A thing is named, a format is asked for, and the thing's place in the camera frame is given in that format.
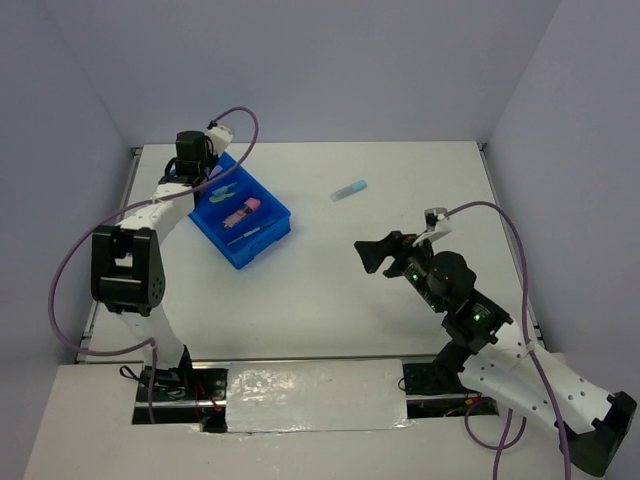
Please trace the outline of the pink-capped eraser jar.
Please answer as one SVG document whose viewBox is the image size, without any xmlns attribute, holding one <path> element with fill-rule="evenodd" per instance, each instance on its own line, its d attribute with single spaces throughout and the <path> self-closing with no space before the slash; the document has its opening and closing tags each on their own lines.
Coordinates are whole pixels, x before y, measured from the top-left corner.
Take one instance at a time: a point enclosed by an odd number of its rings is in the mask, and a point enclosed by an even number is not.
<svg viewBox="0 0 640 480">
<path fill-rule="evenodd" d="M 246 217 L 254 213 L 261 206 L 261 201 L 259 199 L 250 197 L 248 198 L 238 210 L 234 213 L 226 217 L 221 225 L 224 229 L 231 229 L 240 222 L 242 222 Z"/>
</svg>

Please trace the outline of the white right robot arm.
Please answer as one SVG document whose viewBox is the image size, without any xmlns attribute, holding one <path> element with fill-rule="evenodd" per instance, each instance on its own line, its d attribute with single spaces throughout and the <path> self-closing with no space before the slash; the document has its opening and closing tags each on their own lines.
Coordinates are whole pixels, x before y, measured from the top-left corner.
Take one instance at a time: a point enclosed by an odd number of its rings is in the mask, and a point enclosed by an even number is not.
<svg viewBox="0 0 640 480">
<path fill-rule="evenodd" d="M 475 287 L 464 257 L 434 252 L 429 239 L 399 231 L 354 247 L 372 274 L 386 258 L 387 278 L 403 277 L 436 313 L 450 337 L 434 361 L 436 383 L 486 395 L 567 439 L 569 459 L 602 477 L 629 431 L 637 403 L 571 370 L 537 341 L 527 341 L 509 313 Z"/>
</svg>

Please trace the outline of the blue-capped grey marker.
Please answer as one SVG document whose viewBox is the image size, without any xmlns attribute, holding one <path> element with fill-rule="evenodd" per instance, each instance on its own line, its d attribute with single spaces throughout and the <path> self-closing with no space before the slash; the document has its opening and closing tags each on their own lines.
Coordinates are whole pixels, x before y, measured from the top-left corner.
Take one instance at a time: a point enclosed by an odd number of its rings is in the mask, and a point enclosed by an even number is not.
<svg viewBox="0 0 640 480">
<path fill-rule="evenodd" d="M 345 186 L 335 192 L 333 192 L 330 195 L 330 199 L 333 202 L 337 202 L 340 201 L 342 199 L 345 199 L 351 195 L 354 195 L 356 193 L 361 192 L 362 190 L 366 189 L 368 187 L 368 184 L 365 180 L 359 180 L 356 181 L 348 186 Z"/>
</svg>

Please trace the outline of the blue mini stapler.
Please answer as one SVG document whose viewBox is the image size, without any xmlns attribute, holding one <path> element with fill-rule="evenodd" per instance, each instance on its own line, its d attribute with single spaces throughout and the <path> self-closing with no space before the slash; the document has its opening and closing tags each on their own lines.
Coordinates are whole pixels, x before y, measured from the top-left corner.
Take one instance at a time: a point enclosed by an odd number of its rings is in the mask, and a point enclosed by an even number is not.
<svg viewBox="0 0 640 480">
<path fill-rule="evenodd" d="M 232 196 L 235 194 L 235 187 L 237 186 L 236 182 L 221 186 L 217 189 L 215 189 L 212 193 L 211 196 L 214 198 L 218 198 L 218 197 L 224 197 L 227 198 L 229 196 Z"/>
</svg>

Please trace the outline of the black thin pen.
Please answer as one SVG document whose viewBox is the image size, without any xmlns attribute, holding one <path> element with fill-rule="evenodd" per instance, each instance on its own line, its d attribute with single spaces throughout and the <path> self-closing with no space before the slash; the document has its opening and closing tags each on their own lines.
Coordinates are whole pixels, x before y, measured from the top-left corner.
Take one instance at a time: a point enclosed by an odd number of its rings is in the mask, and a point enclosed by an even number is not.
<svg viewBox="0 0 640 480">
<path fill-rule="evenodd" d="M 233 240 L 231 240 L 229 243 L 227 243 L 227 246 L 231 246 L 231 245 L 234 245 L 236 243 L 239 243 L 239 242 L 241 242 L 241 241 L 243 241 L 243 240 L 245 240 L 245 239 L 247 239 L 247 238 L 249 238 L 249 237 L 251 237 L 251 236 L 253 236 L 253 235 L 255 235 L 255 234 L 257 234 L 257 233 L 259 233 L 259 232 L 261 232 L 263 230 L 265 230 L 265 229 L 268 229 L 269 227 L 271 227 L 275 223 L 276 223 L 275 220 L 271 220 L 271 221 L 266 222 L 266 223 L 264 223 L 262 225 L 256 226 L 253 229 L 248 230 L 247 232 L 243 233 L 239 237 L 234 238 Z"/>
</svg>

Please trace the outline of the green highlighter pen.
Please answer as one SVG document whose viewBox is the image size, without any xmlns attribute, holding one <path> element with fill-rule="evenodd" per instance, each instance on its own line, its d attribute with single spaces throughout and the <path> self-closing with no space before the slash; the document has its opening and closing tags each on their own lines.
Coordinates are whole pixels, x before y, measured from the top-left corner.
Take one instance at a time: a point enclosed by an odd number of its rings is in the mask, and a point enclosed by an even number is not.
<svg viewBox="0 0 640 480">
<path fill-rule="evenodd" d="M 211 195 L 211 197 L 209 198 L 209 201 L 212 204 L 218 204 L 218 203 L 222 203 L 225 200 L 233 197 L 235 195 L 234 192 L 225 192 L 225 193 L 220 193 L 220 194 L 216 194 L 216 195 Z"/>
</svg>

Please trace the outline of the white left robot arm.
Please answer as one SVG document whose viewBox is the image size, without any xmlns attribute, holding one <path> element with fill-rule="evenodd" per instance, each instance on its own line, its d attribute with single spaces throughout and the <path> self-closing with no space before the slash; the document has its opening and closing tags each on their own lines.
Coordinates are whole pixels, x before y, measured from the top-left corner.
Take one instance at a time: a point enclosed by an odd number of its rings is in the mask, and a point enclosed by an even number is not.
<svg viewBox="0 0 640 480">
<path fill-rule="evenodd" d="M 151 202 L 115 225 L 94 230 L 91 293 L 136 340 L 154 340 L 144 349 L 141 380 L 182 399 L 195 389 L 196 375 L 162 306 L 167 281 L 160 246 L 194 210 L 200 194 L 193 189 L 209 180 L 219 155 L 211 137 L 198 131 L 178 133 L 175 147 Z"/>
</svg>

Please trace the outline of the purple highlighter pen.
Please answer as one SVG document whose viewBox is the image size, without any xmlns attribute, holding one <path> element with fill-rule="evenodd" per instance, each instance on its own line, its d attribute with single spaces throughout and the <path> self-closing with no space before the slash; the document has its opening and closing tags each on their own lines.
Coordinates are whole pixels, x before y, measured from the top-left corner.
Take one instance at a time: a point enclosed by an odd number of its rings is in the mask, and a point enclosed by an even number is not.
<svg viewBox="0 0 640 480">
<path fill-rule="evenodd" d="M 211 171 L 210 176 L 215 177 L 223 171 L 223 167 L 221 165 L 216 165 L 214 169 Z"/>
</svg>

